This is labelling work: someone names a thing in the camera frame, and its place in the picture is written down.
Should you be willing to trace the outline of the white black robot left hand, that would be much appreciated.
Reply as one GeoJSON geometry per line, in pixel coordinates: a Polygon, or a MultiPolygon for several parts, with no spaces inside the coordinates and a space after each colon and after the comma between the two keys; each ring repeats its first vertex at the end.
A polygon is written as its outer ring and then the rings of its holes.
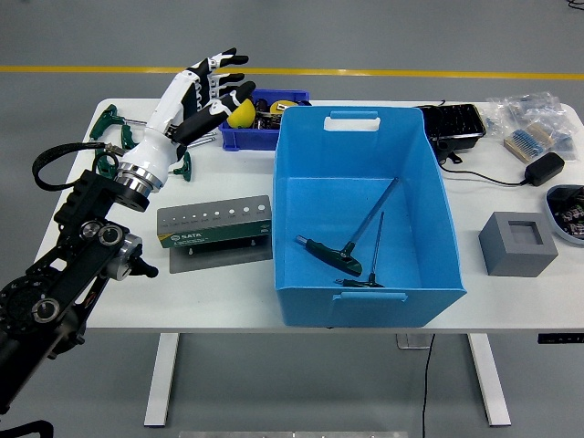
{"type": "Polygon", "coordinates": [[[247,62],[248,57],[233,47],[176,74],[147,121],[142,141],[120,160],[115,180],[155,192],[162,188],[186,147],[226,121],[251,96],[256,84],[244,74],[218,71],[247,62]]]}

